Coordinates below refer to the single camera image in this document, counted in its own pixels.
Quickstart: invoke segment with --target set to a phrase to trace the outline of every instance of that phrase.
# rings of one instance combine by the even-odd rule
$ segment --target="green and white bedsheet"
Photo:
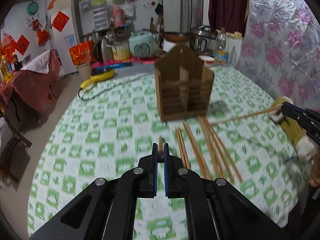
[[[233,68],[215,69],[208,111],[209,121],[266,109],[272,98]],[[101,82],[85,96],[125,79]],[[159,134],[178,155],[175,127],[182,121],[161,123],[154,76],[103,93],[84,102],[76,97],[55,127],[41,155],[30,190],[28,232],[31,235],[94,181],[114,179],[151,154]],[[195,118],[188,119],[213,177],[214,170]],[[233,157],[244,182],[234,186],[274,222],[284,226],[298,192],[308,180],[310,167],[284,164],[295,150],[280,126],[267,114],[215,127]],[[182,129],[191,169],[199,166]],[[164,196],[163,164],[158,168],[158,192],[154,199],[138,199],[134,239],[188,239],[183,199]]]

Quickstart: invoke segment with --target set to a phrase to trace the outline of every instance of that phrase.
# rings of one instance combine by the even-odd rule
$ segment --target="chopstick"
[[[229,165],[223,155],[223,152],[221,150],[221,147],[220,147],[220,144],[218,143],[217,139],[215,138],[215,134],[213,133],[213,129],[211,128],[209,122],[208,122],[208,119],[206,117],[201,117],[201,119],[203,120],[203,123],[204,123],[204,126],[206,127],[206,129],[209,131],[209,135],[211,136],[213,142],[215,143],[215,146],[219,152],[219,155],[220,155],[220,158],[223,162],[223,165],[225,166],[226,170],[227,170],[227,173],[228,173],[228,176],[230,177],[230,181],[233,183],[235,182],[234,178],[233,178],[233,175],[231,173],[231,170],[229,168]]]
[[[208,119],[207,119],[206,117],[203,117],[203,120],[204,120],[205,123],[207,123],[207,125],[210,126],[210,130],[211,130],[211,132],[212,132],[213,137],[216,138],[217,143],[219,143],[219,145],[222,147],[223,151],[225,152],[225,155],[227,156],[228,160],[229,160],[230,163],[231,163],[231,166],[232,166],[233,170],[234,170],[235,173],[236,173],[236,176],[237,176],[238,180],[242,183],[243,180],[242,180],[241,174],[240,174],[240,172],[238,171],[238,168],[237,168],[237,166],[235,165],[233,159],[231,158],[228,149],[225,147],[223,141],[221,140],[221,138],[219,137],[219,135],[217,134],[217,132],[211,127],[211,125],[209,124]]]
[[[236,120],[240,120],[240,119],[244,119],[244,118],[248,118],[248,117],[253,117],[253,116],[256,116],[256,115],[259,115],[259,114],[265,114],[265,113],[269,113],[269,112],[272,112],[272,111],[280,110],[280,108],[281,108],[281,105],[274,106],[274,107],[270,107],[270,108],[268,108],[266,110],[262,110],[262,111],[259,111],[259,112],[256,112],[256,113],[246,114],[246,115],[239,116],[239,117],[233,117],[233,118],[226,119],[226,120],[220,120],[220,121],[212,122],[211,125],[217,125],[219,123],[231,122],[231,121],[236,121]]]
[[[182,144],[181,144],[180,134],[179,134],[178,128],[176,128],[176,136],[177,136],[177,141],[178,141],[178,146],[179,146],[180,158],[182,160],[182,165],[184,168],[187,168],[187,164],[186,164],[186,160],[184,157],[184,152],[182,149]]]
[[[182,136],[182,132],[181,132],[181,129],[178,127],[178,134],[179,134],[179,137],[180,137],[180,143],[181,143],[181,147],[182,147],[182,152],[183,152],[183,155],[184,155],[184,160],[185,160],[185,164],[186,164],[186,168],[191,170],[191,167],[190,167],[190,162],[189,162],[189,158],[188,158],[188,154],[187,154],[187,150],[186,150],[186,146],[184,144],[184,140],[183,140],[183,136]]]
[[[206,128],[203,124],[203,120],[201,118],[198,118],[198,122],[200,124],[202,133],[204,134],[204,139],[207,144],[207,148],[208,148],[208,151],[209,151],[209,154],[211,157],[211,162],[212,162],[212,165],[214,168],[214,173],[216,174],[217,178],[222,177],[223,169],[221,167],[221,163],[218,158],[218,153],[216,152],[215,148],[212,145],[212,142],[211,142],[209,135],[208,135],[208,131],[206,130]]]
[[[212,180],[212,176],[211,176],[211,174],[209,172],[208,166],[205,163],[205,160],[204,160],[204,158],[202,156],[202,152],[199,149],[199,146],[196,143],[196,139],[194,138],[194,136],[193,136],[193,134],[191,132],[190,126],[186,122],[183,122],[183,127],[185,128],[185,130],[187,132],[187,135],[189,137],[192,149],[193,149],[193,151],[194,151],[194,153],[196,155],[196,160],[197,160],[197,162],[199,164],[199,168],[200,168],[200,172],[201,172],[202,176],[205,179]]]
[[[235,163],[233,162],[233,159],[231,158],[229,151],[227,150],[227,148],[225,147],[225,145],[224,145],[223,142],[221,141],[221,139],[220,139],[219,135],[216,133],[216,131],[215,131],[214,129],[212,129],[212,131],[213,131],[214,135],[216,136],[217,140],[219,141],[220,145],[222,146],[222,149],[224,150],[227,158],[229,159],[229,161],[230,161],[230,163],[231,163],[231,166],[232,166],[233,170],[234,170],[235,173],[236,173],[236,176],[238,177],[239,181],[242,183],[243,181],[242,181],[242,177],[241,177],[241,175],[240,175],[240,172],[238,171],[237,166],[236,166]]]
[[[158,144],[158,160],[163,159],[163,140],[161,135],[159,135],[159,144]]]

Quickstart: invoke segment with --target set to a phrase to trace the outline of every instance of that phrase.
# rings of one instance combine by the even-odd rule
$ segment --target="rice cooker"
[[[158,45],[150,31],[138,31],[129,38],[129,47],[132,56],[137,58],[153,57]]]
[[[202,25],[190,32],[191,46],[196,54],[213,55],[215,49],[217,31],[211,30],[210,26]]]

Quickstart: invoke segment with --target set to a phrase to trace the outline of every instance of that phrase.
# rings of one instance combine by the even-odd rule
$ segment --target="mint green rice cooker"
[[[132,56],[137,58],[153,57],[158,46],[153,34],[149,31],[138,31],[129,38],[129,47]]]

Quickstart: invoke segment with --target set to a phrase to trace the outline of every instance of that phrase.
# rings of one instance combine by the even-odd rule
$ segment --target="cooking oil bottle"
[[[5,83],[8,83],[12,79],[13,75],[10,73],[7,65],[8,59],[2,55],[1,57],[1,73]]]

